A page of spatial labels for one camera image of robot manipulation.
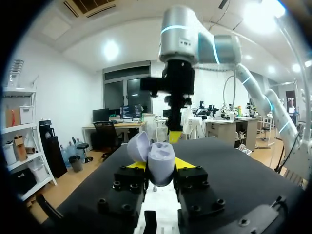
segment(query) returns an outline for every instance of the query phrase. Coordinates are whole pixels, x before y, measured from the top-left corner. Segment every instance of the black fabric surface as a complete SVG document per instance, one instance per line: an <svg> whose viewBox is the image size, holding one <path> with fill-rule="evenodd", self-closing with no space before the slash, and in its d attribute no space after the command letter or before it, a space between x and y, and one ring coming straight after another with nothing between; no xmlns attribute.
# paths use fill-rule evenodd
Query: black fabric surface
<svg viewBox="0 0 312 234"><path fill-rule="evenodd" d="M216 139L204 138L181 141L173 145L176 157L193 165L201 165L208 172L208 182L219 198L226 200L225 211L210 221L197 221L194 233L204 233L226 225L260 204L272 204L279 195L287 198L289 210L296 204L303 190L284 177L252 159L243 152ZM120 165L133 161L121 146L90 174L57 208L61 213L77 210L79 204L96 210L98 199L105 197L112 186L114 172ZM272 233L282 223L279 217L264 232Z"/></svg>

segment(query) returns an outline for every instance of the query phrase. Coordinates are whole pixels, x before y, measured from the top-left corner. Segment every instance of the office chair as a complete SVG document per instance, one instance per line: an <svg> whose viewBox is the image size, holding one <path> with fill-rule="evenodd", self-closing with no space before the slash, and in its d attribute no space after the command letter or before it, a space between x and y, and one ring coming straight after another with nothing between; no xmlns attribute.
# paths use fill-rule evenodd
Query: office chair
<svg viewBox="0 0 312 234"><path fill-rule="evenodd" d="M114 123L112 121L102 121L94 123L97 136L100 138L103 147L109 147L111 151L104 153L102 158L108 158L123 143L124 133L117 135Z"/></svg>

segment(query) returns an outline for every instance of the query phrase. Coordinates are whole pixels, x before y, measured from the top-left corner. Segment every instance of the ceiling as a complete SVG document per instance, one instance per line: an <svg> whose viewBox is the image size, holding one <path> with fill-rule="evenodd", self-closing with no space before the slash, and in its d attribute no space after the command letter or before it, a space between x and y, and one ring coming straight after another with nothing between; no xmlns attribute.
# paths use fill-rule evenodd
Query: ceiling
<svg viewBox="0 0 312 234"><path fill-rule="evenodd" d="M262 35L251 31L243 21L244 8L251 1L231 0L228 11L213 26L211 33L239 36L243 64L251 71L277 82L293 80L296 74L291 67L296 60L279 30ZM77 19L63 1L55 0L34 22L29 35L90 71L98 71L123 63L157 59L162 15L170 6L183 4L192 8L198 19L209 28L209 22L218 21L229 4L227 2L223 9L219 9L221 2L116 0L115 8L91 18ZM103 54L103 47L109 40L114 40L119 47L119 56L114 61L108 61ZM276 72L269 73L269 66L273 66Z"/></svg>

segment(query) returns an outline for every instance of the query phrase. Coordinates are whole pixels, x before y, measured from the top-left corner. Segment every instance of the air vent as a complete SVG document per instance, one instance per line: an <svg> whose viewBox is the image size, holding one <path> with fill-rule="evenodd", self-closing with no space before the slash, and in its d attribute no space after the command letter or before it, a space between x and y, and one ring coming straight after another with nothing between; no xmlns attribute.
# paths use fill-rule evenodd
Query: air vent
<svg viewBox="0 0 312 234"><path fill-rule="evenodd" d="M97 13L116 7L117 0L67 0L65 6L77 18L91 17Z"/></svg>

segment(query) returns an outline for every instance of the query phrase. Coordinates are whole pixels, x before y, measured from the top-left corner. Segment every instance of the box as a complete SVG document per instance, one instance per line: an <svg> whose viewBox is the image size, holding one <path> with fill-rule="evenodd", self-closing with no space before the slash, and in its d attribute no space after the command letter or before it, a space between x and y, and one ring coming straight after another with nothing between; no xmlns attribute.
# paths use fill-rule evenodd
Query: box
<svg viewBox="0 0 312 234"><path fill-rule="evenodd" d="M20 123L32 123L33 122L33 108L34 106L20 106Z"/></svg>
<svg viewBox="0 0 312 234"><path fill-rule="evenodd" d="M21 125L20 123L20 109L5 111L5 125L7 128Z"/></svg>
<svg viewBox="0 0 312 234"><path fill-rule="evenodd" d="M27 159L27 153L24 145L24 139L23 136L18 136L14 137L14 145L15 145L15 151L16 151L16 156L20 161L24 161Z"/></svg>

